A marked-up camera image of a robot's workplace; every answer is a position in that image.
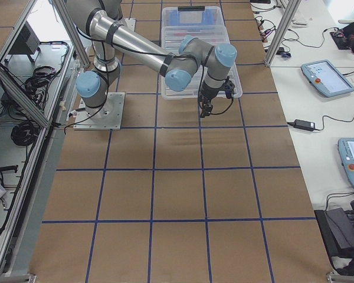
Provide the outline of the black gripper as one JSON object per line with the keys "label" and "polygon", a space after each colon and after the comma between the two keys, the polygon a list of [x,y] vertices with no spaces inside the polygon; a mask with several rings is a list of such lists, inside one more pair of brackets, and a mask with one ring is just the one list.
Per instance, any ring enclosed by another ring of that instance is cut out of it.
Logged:
{"label": "black gripper", "polygon": [[211,100],[218,95],[221,89],[222,85],[220,87],[214,88],[209,86],[205,81],[202,82],[199,88],[199,102],[201,102],[200,118],[205,118],[211,115],[213,109]]}

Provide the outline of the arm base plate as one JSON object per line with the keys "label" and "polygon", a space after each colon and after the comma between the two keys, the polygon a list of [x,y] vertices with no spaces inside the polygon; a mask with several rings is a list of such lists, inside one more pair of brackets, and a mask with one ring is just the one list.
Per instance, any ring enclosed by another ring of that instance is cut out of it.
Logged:
{"label": "arm base plate", "polygon": [[83,99],[80,99],[80,107],[84,108],[76,114],[74,130],[120,130],[126,94],[108,93],[103,108],[93,117],[97,110],[88,108]]}

